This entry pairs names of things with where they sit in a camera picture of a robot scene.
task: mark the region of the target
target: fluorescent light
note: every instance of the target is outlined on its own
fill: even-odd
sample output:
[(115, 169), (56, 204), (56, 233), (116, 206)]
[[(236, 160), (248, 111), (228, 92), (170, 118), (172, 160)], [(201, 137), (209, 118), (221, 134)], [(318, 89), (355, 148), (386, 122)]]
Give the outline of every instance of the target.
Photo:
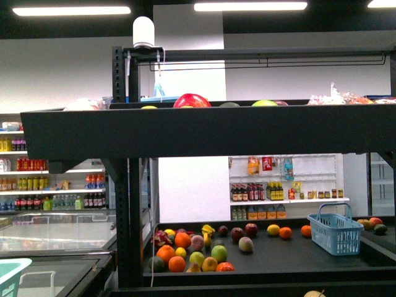
[(391, 8), (396, 7), (396, 1), (392, 0), (372, 0), (369, 5), (369, 8)]
[(196, 11), (301, 11), (307, 2), (218, 2), (197, 3)]
[(126, 6), (98, 6), (98, 7), (29, 7), (13, 8), (17, 15), (45, 16), (45, 15), (103, 15), (103, 14), (130, 14), (131, 10)]

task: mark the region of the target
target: black tray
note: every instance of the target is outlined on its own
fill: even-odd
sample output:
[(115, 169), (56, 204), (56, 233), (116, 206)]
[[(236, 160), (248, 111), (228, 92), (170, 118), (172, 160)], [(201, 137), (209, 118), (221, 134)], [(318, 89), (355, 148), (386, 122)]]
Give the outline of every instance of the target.
[[(231, 228), (240, 226), (244, 228), (247, 222), (218, 222), (212, 226), (217, 229), (220, 225)], [(396, 279), (396, 255), (382, 253), (370, 244), (361, 243), (360, 253), (355, 256), (333, 256), (327, 251), (301, 236), (300, 228), (309, 224), (305, 220), (284, 221), (257, 221), (259, 233), (253, 239), (254, 252), (244, 254), (237, 244), (233, 244), (230, 233), (225, 242), (228, 251), (227, 260), (234, 266), (235, 272), (201, 272), (201, 273), (171, 273), (162, 272), (154, 274), (154, 286), (184, 286), (184, 285), (246, 285), (246, 284), (274, 284), (289, 282), (363, 282), (373, 280)], [(273, 238), (266, 232), (267, 226), (276, 223), (290, 226), (293, 236), (290, 240), (279, 237)], [(187, 223), (179, 225), (159, 224), (158, 228), (195, 230), (200, 234), (203, 223)], [(192, 249), (189, 248), (186, 257), (186, 269), (189, 265), (188, 258)], [(210, 255), (210, 250), (203, 250), (205, 256)], [(152, 274), (147, 264), (152, 255), (152, 244), (145, 248), (144, 282), (150, 286)]]

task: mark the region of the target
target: glass freezer lid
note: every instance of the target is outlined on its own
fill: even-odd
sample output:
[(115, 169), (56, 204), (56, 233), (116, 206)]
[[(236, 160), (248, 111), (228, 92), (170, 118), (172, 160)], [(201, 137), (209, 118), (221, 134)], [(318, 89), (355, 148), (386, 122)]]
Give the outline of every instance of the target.
[(103, 249), (116, 236), (112, 210), (77, 213), (23, 213), (0, 228), (0, 251)]

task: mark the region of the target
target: red can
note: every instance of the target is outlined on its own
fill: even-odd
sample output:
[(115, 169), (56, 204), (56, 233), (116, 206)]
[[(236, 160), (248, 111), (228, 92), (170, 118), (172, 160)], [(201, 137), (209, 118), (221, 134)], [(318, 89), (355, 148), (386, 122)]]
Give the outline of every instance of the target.
[(45, 163), (44, 160), (39, 160), (38, 162), (39, 162), (40, 170), (45, 170), (44, 169), (44, 163)]

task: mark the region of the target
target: avocado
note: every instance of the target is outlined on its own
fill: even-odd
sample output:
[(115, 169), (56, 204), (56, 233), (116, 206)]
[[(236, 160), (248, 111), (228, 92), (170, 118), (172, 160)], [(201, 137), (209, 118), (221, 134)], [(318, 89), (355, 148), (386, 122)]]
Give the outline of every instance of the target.
[(384, 235), (388, 228), (383, 224), (378, 224), (374, 227), (374, 233), (377, 235)]

